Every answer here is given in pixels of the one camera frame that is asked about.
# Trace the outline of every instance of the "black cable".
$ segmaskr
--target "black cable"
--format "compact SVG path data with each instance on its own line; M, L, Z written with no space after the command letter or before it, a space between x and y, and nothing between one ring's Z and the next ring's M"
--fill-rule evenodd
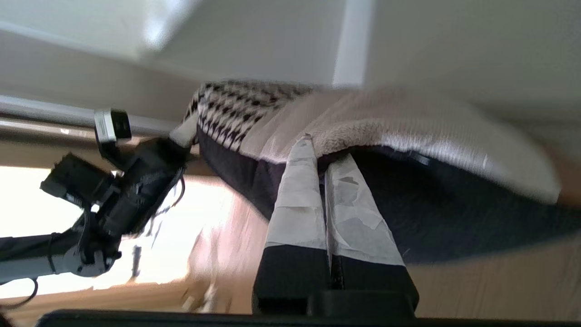
M48 240L48 249L47 249L47 254L46 254L46 258L48 259L48 265L51 267L51 272L56 274L56 268L55 268L55 263L52 261L52 253L51 253L51 247L52 247L52 239L55 238L55 235L57 233L51 233L51 238Z
M184 197L185 194L185 179L182 176L180 178L180 184L181 184L181 192L180 195L178 196L178 198L174 201L174 203L168 207L165 207L165 209L156 212L153 216L151 216L150 220L149 220L149 230L147 232L147 234L145 234L145 236L151 236L153 233L153 223L155 221L155 218L157 218L160 215L165 214L166 212L168 212L170 209L172 209L173 207L175 207L176 205L178 205L178 203L180 203L180 201L182 200L182 198Z
M157 235L159 235L159 232L162 230L162 223L163 223L163 221L159 222L159 226L157 227L157 231L155 231L155 235L153 236L153 241L151 242L151 248L153 248L153 246L155 245L155 241L157 240Z
M170 209L172 209L173 207L175 207L176 205L178 205L178 203L180 203L181 199L184 197L184 194L185 194L185 180L184 180L184 177L183 176L180 178L180 183L181 183L181 187L182 187L181 192L180 192L180 196L178 196L178 198L174 201L174 203L172 205L166 207L164 210L161 210L159 212L156 212L155 215L153 215L152 218L155 218L157 216L160 216L160 215L165 214Z
M50 239L51 243L54 243L55 241L58 241L62 237L65 237L65 234L66 233L61 233L61 234L57 233L56 236L51 235L51 239ZM37 242L35 244L31 244L30 246L27 246L25 248L21 248L18 250L12 250L12 251L9 250L6 252L6 255L4 255L4 256L0 255L0 261L11 260L12 258L17 257L18 255L22 255L23 253L33 251L33 250L36 250L38 248L45 247L45 246L46 246L46 241L39 241L39 242Z
M93 253L87 247L87 244L88 244L87 239L89 238L89 235L91 234L91 228L92 228L91 206L85 204L84 208L85 208L85 210L83 211L84 225L83 225L83 230L81 231L81 237L79 237L79 240L77 243L77 248L79 250L83 250L83 253L81 254L81 260L84 263L92 264L92 263L94 263Z
M33 281L34 283L34 290L32 292L32 294L30 294L30 296L28 296L24 301L19 302L19 303L14 303L14 304L0 304L0 310L14 310L14 309L18 309L21 306L27 304L28 302L32 301L32 299L34 299L34 297L36 296L36 294L38 293L38 281L37 278L34 277L30 277L30 280Z

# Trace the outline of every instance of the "folded cloth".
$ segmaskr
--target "folded cloth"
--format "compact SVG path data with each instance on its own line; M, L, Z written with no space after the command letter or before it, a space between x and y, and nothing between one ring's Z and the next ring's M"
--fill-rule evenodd
M313 137L319 174L352 154L405 262L514 248L581 228L544 153L468 104L401 87L371 91L206 83L198 113L209 166L269 219L291 146Z

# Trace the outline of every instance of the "wooden surface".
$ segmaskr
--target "wooden surface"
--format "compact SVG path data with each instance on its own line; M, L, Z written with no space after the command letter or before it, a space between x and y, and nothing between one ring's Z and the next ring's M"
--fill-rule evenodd
M32 327L44 314L59 309L181 311L185 281L157 284L127 284L106 290L47 294L8 312L17 327ZM21 299L11 300L17 303Z
M214 272L217 312L251 312L267 225L243 198L228 222L206 230L191 256L195 283ZM214 255L218 260L206 260ZM419 317L581 321L581 236L449 264L409 266Z

